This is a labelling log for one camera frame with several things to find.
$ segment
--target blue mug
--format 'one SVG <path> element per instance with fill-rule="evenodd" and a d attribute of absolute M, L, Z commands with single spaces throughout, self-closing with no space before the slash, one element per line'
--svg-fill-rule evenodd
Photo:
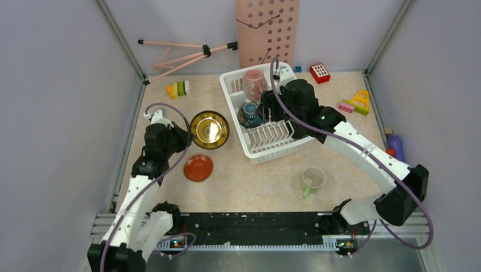
<path fill-rule="evenodd" d="M 262 124 L 262 113 L 254 102 L 247 102 L 237 112 L 239 124 L 247 129 L 253 129 Z"/>

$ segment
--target dish rack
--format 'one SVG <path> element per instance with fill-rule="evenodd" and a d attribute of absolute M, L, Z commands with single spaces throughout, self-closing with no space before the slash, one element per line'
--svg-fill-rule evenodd
<path fill-rule="evenodd" d="M 249 101 L 244 94 L 244 73 L 252 69 L 262 71 L 267 89 L 272 90 L 269 80 L 271 78 L 270 67 L 271 64 L 266 63 L 224 73 L 220 77 L 242 150 L 250 159 L 251 164 L 268 162 L 300 151 L 307 147 L 307 143 L 313 139 L 313 137 L 293 139 L 294 129 L 289 120 L 267 122 L 253 129 L 246 129 L 239 124 L 237 111 L 245 102 Z M 292 68 L 285 62 L 279 62 L 279 75 L 281 79 L 279 83 L 275 83 L 278 88 L 297 79 Z"/>

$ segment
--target pink mug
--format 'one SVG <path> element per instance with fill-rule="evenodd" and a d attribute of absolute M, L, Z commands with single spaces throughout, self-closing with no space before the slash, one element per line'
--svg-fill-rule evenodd
<path fill-rule="evenodd" d="M 244 94 L 251 101 L 260 101 L 260 95 L 265 90 L 264 73 L 253 69 L 244 74 Z"/>

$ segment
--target wooden tabletop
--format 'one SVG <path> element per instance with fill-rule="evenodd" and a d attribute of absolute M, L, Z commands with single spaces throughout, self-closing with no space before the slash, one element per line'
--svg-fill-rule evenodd
<path fill-rule="evenodd" d="M 334 72 L 331 80 L 322 84 L 316 84 L 309 73 L 296 75 L 314 86 L 321 105 L 334 108 L 341 99 L 350 100 L 359 90 L 366 89 L 361 72 Z M 219 76 L 176 75 L 162 78 L 147 86 L 141 111 L 151 103 L 164 102 L 180 109 L 190 121 L 198 112 L 214 110 L 226 117 L 231 130 L 235 130 Z M 166 86 L 184 80 L 189 81 L 190 94 L 172 100 Z M 383 149 L 372 111 L 367 116 L 358 113 L 344 115 L 362 135 Z M 168 111 L 168 117 L 185 130 L 184 122 L 175 112 Z M 127 191 L 132 165 L 144 146 L 145 127 L 148 125 L 149 121 L 139 114 L 117 208 Z M 189 181 L 183 173 L 187 159 L 196 154 L 208 155 L 214 163 L 212 174 L 203 182 Z M 170 164 L 179 156 L 174 154 Z M 327 173 L 327 180 L 319 191 L 303 199 L 301 174 L 309 166 L 322 168 Z M 236 131 L 231 131 L 226 144 L 219 149 L 204 150 L 191 145 L 179 166 L 164 178 L 150 207 L 168 201 L 179 205 L 182 212 L 331 211 L 347 198 L 361 198 L 379 192 L 374 181 L 351 161 L 317 141 L 310 141 L 308 148 L 295 154 L 251 165 L 242 151 Z"/>

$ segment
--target pink perforated board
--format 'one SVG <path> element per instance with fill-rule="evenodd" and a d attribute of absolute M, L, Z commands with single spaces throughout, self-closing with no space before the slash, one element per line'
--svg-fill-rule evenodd
<path fill-rule="evenodd" d="M 299 0 L 235 0 L 235 5 L 240 68 L 274 56 L 291 64 Z"/>

